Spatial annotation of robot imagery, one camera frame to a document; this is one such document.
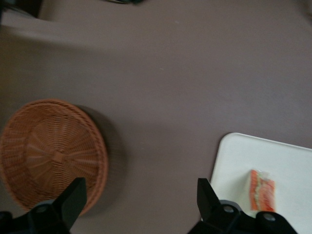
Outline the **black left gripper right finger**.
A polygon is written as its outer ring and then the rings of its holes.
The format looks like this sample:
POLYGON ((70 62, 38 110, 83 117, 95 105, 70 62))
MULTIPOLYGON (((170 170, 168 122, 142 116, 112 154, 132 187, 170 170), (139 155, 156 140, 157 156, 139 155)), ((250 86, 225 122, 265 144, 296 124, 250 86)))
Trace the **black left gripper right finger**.
POLYGON ((190 234, 296 234, 297 231, 281 215, 258 212, 255 217, 244 213, 232 201, 219 200, 206 178, 197 180, 197 206, 201 220, 190 234))

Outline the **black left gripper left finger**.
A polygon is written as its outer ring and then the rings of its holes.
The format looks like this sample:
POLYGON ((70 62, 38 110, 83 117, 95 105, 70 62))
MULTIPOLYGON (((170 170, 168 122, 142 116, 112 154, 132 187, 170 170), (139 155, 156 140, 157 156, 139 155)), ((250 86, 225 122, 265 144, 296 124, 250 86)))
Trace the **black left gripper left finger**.
POLYGON ((86 179, 75 178, 53 201, 44 201, 27 213, 13 217, 0 213, 2 234, 69 234, 87 203, 86 179))

